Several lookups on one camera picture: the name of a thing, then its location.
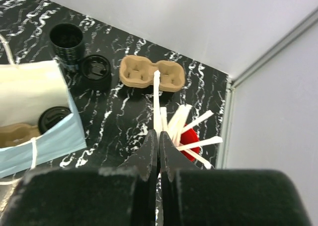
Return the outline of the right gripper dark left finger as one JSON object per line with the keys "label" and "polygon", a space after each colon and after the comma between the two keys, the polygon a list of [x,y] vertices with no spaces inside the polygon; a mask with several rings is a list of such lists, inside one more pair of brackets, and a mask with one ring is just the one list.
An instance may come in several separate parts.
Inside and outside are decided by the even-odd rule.
{"label": "right gripper dark left finger", "polygon": [[153,226],[157,134],[119,167],[38,168],[25,174],[7,204],[9,226]]}

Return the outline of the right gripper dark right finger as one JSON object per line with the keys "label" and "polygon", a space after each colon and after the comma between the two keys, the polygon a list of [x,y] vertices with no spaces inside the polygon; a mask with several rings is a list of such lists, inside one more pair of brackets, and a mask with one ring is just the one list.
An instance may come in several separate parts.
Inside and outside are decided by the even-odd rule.
{"label": "right gripper dark right finger", "polygon": [[201,170],[159,137],[165,226],[309,226],[291,179],[269,169]]}

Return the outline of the black cup lid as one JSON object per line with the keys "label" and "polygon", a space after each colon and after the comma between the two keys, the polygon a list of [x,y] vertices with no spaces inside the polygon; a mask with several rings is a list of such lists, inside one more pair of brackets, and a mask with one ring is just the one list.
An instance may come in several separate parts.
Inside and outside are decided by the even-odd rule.
{"label": "black cup lid", "polygon": [[45,110],[38,119],[40,134],[46,133],[69,114],[71,114],[71,110],[64,106],[55,106]]}

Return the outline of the brown cardboard cup carrier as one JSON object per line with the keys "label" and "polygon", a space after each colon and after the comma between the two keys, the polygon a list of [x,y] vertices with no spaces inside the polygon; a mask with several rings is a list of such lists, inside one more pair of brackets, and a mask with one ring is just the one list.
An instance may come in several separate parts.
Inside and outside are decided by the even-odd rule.
{"label": "brown cardboard cup carrier", "polygon": [[0,147],[15,147],[40,135],[37,125],[17,123],[4,126],[0,128]]}

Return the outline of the light blue paper bag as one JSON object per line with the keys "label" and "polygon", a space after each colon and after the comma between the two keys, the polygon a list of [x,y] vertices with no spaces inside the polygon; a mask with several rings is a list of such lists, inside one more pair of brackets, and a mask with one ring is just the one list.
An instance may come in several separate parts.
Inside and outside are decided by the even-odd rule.
{"label": "light blue paper bag", "polygon": [[38,126],[40,115],[55,106],[71,114],[39,137],[15,147],[0,148],[0,177],[86,148],[75,102],[55,60],[16,64],[8,42],[0,38],[8,64],[0,67],[0,127],[25,123]]}

